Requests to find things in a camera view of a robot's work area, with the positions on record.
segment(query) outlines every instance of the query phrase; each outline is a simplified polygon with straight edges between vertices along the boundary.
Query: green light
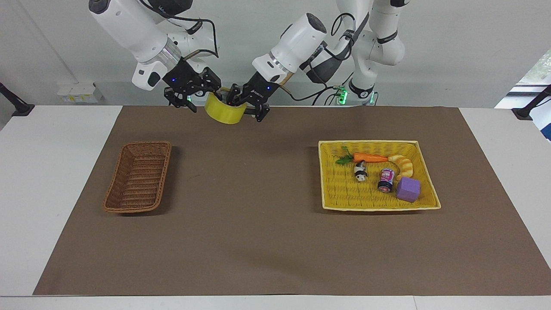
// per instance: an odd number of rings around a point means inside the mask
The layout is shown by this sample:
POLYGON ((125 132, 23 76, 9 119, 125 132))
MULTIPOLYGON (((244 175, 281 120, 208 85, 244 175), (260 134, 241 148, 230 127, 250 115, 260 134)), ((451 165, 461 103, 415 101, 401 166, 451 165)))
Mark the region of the green light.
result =
POLYGON ((340 97, 339 99, 337 100, 337 102, 339 102, 340 105, 345 105, 346 104, 346 98, 348 97, 348 92, 346 91, 346 89, 344 89, 344 87, 341 87, 340 90, 340 97))

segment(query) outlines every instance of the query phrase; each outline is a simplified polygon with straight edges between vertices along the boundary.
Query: toy croissant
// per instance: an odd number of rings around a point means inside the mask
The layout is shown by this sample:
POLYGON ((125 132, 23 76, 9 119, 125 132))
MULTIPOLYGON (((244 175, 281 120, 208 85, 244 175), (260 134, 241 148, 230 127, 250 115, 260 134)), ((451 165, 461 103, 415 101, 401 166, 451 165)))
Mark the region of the toy croissant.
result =
POLYGON ((400 174, 396 176, 396 181, 400 181, 403 177, 411 178, 413 176, 413 163, 404 155, 392 155, 388 157, 388 161, 396 164, 400 168, 400 174))

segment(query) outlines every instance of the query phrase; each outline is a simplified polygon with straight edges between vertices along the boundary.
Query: purple can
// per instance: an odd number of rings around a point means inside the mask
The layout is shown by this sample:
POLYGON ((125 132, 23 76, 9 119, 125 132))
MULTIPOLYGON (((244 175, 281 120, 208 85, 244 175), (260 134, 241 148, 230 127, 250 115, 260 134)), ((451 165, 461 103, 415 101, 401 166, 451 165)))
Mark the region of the purple can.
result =
POLYGON ((396 173, 392 169, 385 168, 381 170, 381 180, 379 181, 379 190, 383 193, 392 192, 394 185, 394 176, 396 173))

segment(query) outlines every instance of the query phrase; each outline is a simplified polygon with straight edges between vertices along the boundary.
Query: purple block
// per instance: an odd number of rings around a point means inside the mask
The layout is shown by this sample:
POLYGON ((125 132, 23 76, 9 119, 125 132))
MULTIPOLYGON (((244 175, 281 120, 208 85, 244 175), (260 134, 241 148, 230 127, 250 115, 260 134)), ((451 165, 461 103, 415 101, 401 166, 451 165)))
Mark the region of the purple block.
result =
POLYGON ((402 178, 398 183, 396 198, 408 202, 415 202, 421 193, 421 182, 415 179, 402 178))

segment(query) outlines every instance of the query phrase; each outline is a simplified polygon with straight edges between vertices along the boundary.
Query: basket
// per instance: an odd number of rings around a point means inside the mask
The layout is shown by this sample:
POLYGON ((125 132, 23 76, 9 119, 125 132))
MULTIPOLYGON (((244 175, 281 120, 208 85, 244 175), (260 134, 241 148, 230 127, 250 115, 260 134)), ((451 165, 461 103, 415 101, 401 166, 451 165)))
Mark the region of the basket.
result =
POLYGON ((122 147, 107 190, 103 209, 112 213, 138 213, 161 203, 170 142, 133 142, 122 147))
POLYGON ((324 209, 338 211, 413 211, 440 209, 440 201, 434 190, 425 160, 417 141, 320 141, 318 144, 321 171, 321 196, 324 209), (413 162, 413 179, 421 182, 421 193, 411 203, 396 198, 396 182, 392 193, 382 193, 377 185, 381 170, 391 168, 399 174, 398 167, 391 163, 366 164, 368 179, 358 182, 354 177, 352 163, 335 163, 346 155, 346 146, 351 153, 369 153, 382 156, 401 154, 413 162))

